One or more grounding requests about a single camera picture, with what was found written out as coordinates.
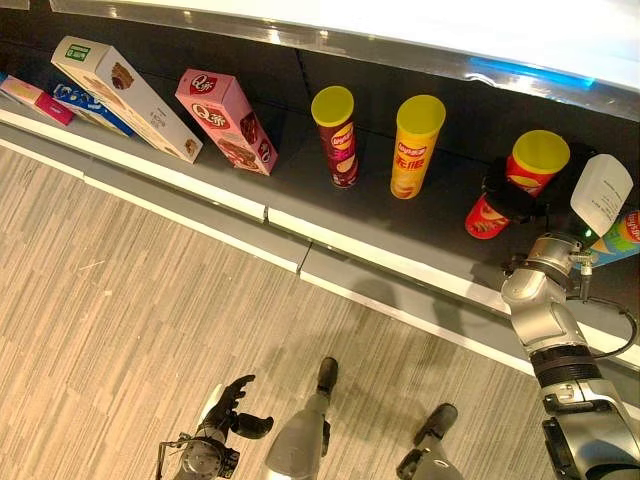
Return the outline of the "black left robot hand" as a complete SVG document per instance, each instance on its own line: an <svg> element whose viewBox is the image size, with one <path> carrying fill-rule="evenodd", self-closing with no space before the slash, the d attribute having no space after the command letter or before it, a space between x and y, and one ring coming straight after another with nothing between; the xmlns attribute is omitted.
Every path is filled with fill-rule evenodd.
<svg viewBox="0 0 640 480"><path fill-rule="evenodd" d="M227 440L229 431L251 440L265 437L274 425L274 419L271 416L259 418L236 411L239 400L246 396L244 387L255 378L254 374L249 374L227 385L218 402L207 412L198 425L198 430L204 430L206 434L217 431L223 437L222 442Z"/></svg>

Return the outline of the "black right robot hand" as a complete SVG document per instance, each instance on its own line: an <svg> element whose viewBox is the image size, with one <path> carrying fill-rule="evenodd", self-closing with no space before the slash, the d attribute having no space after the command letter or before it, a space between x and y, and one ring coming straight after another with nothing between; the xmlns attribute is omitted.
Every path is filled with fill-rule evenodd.
<svg viewBox="0 0 640 480"><path fill-rule="evenodd" d="M510 224L539 222L543 233L590 246L610 230L632 188L631 174L613 155L534 130L490 166L465 228L491 239Z"/></svg>

